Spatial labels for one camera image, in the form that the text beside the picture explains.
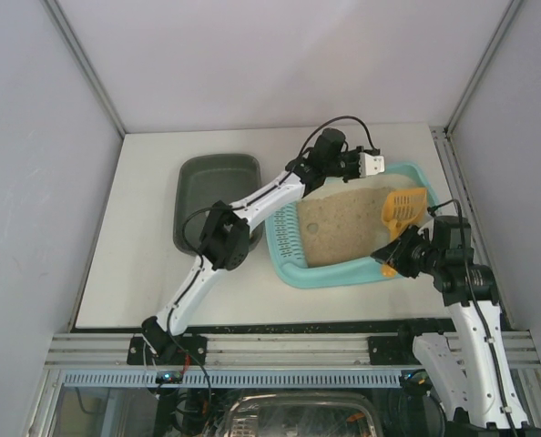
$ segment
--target orange object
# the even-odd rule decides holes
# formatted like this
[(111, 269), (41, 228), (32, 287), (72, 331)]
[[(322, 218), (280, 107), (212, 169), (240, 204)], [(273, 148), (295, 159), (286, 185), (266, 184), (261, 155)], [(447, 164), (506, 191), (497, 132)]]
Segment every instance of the orange object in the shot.
[[(409, 225), (416, 225), (426, 211), (426, 188), (408, 188), (393, 191), (382, 208), (382, 223), (390, 230), (390, 241), (397, 239)], [(382, 274), (393, 278), (396, 270), (383, 265)]]
[(363, 419), (365, 415), (362, 412), (357, 412), (347, 418), (347, 422), (357, 422), (360, 419)]
[(186, 360), (183, 363), (183, 369), (181, 371), (181, 376), (186, 374), (186, 371), (189, 369), (189, 365), (191, 364), (191, 359), (188, 354), (186, 354)]

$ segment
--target litter scoop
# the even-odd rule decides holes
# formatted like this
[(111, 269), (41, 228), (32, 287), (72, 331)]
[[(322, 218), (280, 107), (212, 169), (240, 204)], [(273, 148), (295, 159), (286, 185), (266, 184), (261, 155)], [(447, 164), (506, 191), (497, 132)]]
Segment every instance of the litter scoop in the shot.
[[(409, 225), (416, 225), (426, 211), (426, 188), (408, 188), (393, 191), (382, 208), (382, 223), (390, 230), (390, 241), (397, 239)], [(396, 270), (384, 264), (382, 275), (393, 278)]]

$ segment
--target cat litter box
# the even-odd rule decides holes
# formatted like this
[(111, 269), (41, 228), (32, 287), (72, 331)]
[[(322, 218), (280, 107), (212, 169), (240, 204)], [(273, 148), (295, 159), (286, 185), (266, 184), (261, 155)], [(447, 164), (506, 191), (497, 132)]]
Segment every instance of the cat litter box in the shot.
[[(438, 204), (438, 198), (430, 183), (416, 164), (411, 162), (390, 164), (382, 175), (406, 177), (404, 180), (410, 181), (409, 186), (392, 185), (393, 188), (424, 187), (427, 189), (428, 206)], [(270, 259), (277, 275), (293, 287), (315, 289), (390, 280), (382, 275), (382, 266), (371, 257), (353, 259), (331, 266), (310, 268), (305, 260), (301, 243), (296, 202), (279, 209), (267, 218), (265, 227)]]

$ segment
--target dark green tray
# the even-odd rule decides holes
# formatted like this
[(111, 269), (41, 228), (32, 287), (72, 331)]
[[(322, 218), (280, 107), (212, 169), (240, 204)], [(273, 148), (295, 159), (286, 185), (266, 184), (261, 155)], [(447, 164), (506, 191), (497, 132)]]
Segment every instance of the dark green tray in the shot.
[[(259, 161), (238, 153), (207, 155), (192, 158), (181, 166), (178, 179), (176, 209), (173, 218), (173, 242), (185, 253), (193, 253), (181, 237), (181, 226), (198, 209), (211, 207), (218, 200), (226, 203), (246, 198), (260, 188)], [(199, 246), (206, 214), (199, 214), (186, 226), (189, 243)], [(262, 225), (250, 230), (250, 250), (262, 237)]]

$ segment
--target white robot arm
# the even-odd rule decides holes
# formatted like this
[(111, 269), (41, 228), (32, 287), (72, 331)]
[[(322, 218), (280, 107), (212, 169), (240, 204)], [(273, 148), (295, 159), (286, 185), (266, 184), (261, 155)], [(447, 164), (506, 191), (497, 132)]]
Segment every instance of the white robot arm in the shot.
[(169, 303), (142, 324), (143, 335), (158, 355), (171, 346), (171, 336), (182, 334), (214, 284), (248, 256), (250, 230), (273, 212), (321, 187), (327, 177), (344, 181), (384, 171), (378, 149), (343, 150), (345, 135), (327, 128), (314, 147), (301, 151), (271, 183), (246, 198), (209, 209), (200, 236), (198, 256), (188, 276)]
[[(434, 217), (432, 238), (411, 226), (372, 257), (407, 278), (431, 275), (449, 309), (459, 334), (466, 376), (444, 336), (425, 333), (412, 340), (413, 355), (446, 409), (446, 435), (541, 437), (541, 430), (529, 425), (515, 392), (501, 336), (493, 271), (473, 263), (471, 227), (463, 218), (460, 203), (451, 202), (457, 206), (458, 217)], [(431, 215), (441, 206), (429, 208)]]

